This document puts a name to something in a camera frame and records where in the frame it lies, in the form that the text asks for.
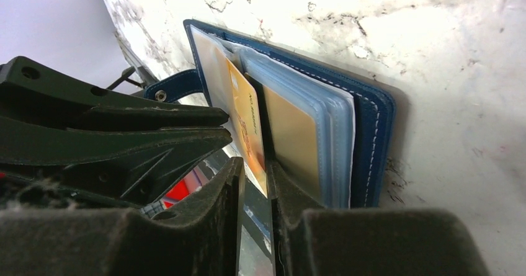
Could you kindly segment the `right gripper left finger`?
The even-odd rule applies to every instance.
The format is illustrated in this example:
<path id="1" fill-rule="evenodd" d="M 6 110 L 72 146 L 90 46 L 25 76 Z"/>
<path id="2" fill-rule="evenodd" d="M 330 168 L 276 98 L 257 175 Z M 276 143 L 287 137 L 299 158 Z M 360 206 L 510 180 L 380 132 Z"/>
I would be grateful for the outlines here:
<path id="1" fill-rule="evenodd" d="M 149 219 L 131 208 L 4 210 L 2 275 L 236 275 L 244 162 Z"/>

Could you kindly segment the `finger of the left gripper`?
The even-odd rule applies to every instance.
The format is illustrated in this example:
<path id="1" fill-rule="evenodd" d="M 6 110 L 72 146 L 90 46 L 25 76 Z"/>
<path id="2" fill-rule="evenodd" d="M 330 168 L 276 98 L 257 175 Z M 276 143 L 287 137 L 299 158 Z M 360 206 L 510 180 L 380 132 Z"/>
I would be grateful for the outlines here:
<path id="1" fill-rule="evenodd" d="M 228 121 L 219 108 L 121 94 L 24 56 L 1 65 L 1 116 L 49 128 L 92 131 L 219 127 Z"/>
<path id="2" fill-rule="evenodd" d="M 231 143 L 222 127 L 105 132 L 1 119 L 1 172 L 108 205 L 159 200 L 200 161 Z"/>

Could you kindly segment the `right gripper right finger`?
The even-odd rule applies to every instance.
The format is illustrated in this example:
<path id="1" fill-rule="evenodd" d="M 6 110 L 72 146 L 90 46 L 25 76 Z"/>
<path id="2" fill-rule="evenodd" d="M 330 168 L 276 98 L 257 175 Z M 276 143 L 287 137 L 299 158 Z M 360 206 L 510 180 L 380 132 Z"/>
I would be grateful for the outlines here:
<path id="1" fill-rule="evenodd" d="M 275 275 L 488 275 L 466 226 L 436 208 L 328 209 L 267 162 Z"/>

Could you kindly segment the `navy blue card holder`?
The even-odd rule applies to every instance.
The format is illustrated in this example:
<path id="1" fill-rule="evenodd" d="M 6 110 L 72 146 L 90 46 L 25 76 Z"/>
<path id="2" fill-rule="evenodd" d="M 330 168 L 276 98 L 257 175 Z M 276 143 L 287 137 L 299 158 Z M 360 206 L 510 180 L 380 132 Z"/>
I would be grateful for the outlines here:
<path id="1" fill-rule="evenodd" d="M 266 174 L 274 155 L 293 183 L 326 207 L 378 205 L 396 114 L 388 92 L 230 30 L 197 20 L 185 20 L 184 29 L 195 68 L 149 86 L 147 99 L 203 94 L 229 115 L 238 151 L 214 53 L 220 48 L 256 91 Z"/>

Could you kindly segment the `gold card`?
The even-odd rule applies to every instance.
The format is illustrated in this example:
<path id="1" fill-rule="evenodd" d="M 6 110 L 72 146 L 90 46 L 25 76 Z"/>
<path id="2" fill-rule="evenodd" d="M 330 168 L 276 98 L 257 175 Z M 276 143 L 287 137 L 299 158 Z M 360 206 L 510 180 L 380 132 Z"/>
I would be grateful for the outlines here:
<path id="1" fill-rule="evenodd" d="M 262 194 L 268 196 L 267 174 L 264 165 L 261 123 L 257 94 L 251 83 L 241 74 L 224 50 L 215 48 L 217 63 L 221 66 L 220 81 L 224 87 L 233 127 L 237 136 L 236 147 L 251 171 Z"/>

